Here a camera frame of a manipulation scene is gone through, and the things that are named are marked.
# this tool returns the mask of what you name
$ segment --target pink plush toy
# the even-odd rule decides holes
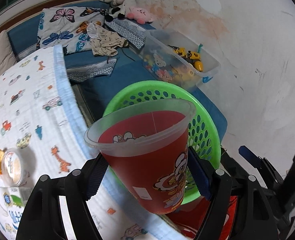
[[[151,23],[154,21],[150,12],[144,8],[130,7],[130,12],[126,14],[126,18],[136,20],[139,24]]]

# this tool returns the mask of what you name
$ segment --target black cable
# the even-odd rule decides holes
[[[134,59],[132,59],[130,56],[128,56],[128,55],[126,55],[126,54],[125,54],[125,52],[124,52],[123,48],[121,48],[121,50],[122,50],[123,54],[124,54],[126,57],[128,57],[129,59],[131,59],[131,60],[135,61],[135,60],[134,60]]]

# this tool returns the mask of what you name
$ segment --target metal screw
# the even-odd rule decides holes
[[[249,178],[250,181],[256,181],[256,178],[253,175],[249,175],[248,178]]]
[[[40,181],[46,181],[47,178],[48,178],[47,175],[42,175],[42,176],[40,177]]]
[[[224,175],[224,170],[217,169],[217,170],[215,170],[215,173],[218,174],[219,176],[222,176],[222,175]]]
[[[73,176],[78,176],[81,174],[81,170],[79,170],[79,169],[74,170],[74,171],[72,171],[72,174],[73,174]]]

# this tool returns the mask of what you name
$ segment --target white sticker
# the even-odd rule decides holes
[[[150,194],[147,192],[146,188],[144,187],[133,187],[135,192],[141,199],[152,200]]]

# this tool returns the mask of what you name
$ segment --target butterfly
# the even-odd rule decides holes
[[[45,13],[41,13],[40,14],[40,22],[39,22],[39,28],[40,28],[40,30],[43,30],[43,24],[44,24],[44,16],[45,16]]]
[[[83,33],[79,36],[79,41],[76,44],[76,50],[75,52],[79,52],[83,49],[83,47],[85,46],[85,44],[87,42],[89,42],[90,37],[87,33]]]
[[[57,40],[58,42],[60,42],[60,40],[68,40],[68,39],[71,39],[73,37],[73,34],[70,34],[69,31],[63,31],[63,32],[60,32],[59,34],[57,33],[51,33],[49,38],[44,40],[42,42],[43,45],[48,45],[49,43]]]
[[[40,49],[40,41],[41,41],[41,38],[38,36],[37,43],[36,43],[36,50]]]
[[[75,11],[73,9],[59,9],[56,11],[56,14],[54,14],[54,16],[52,17],[51,20],[49,20],[50,23],[57,21],[58,19],[62,19],[63,18],[63,22],[64,22],[64,18],[68,19],[70,22],[75,22],[74,20],[74,16],[72,14],[74,14]]]
[[[105,9],[86,7],[86,9],[80,14],[80,17],[84,17],[95,12],[99,12],[100,14],[102,14],[105,13]]]
[[[76,30],[76,33],[80,33],[80,32],[87,33],[87,30],[86,30],[87,26],[89,26],[89,23],[87,21],[82,22],[80,24],[80,27]]]

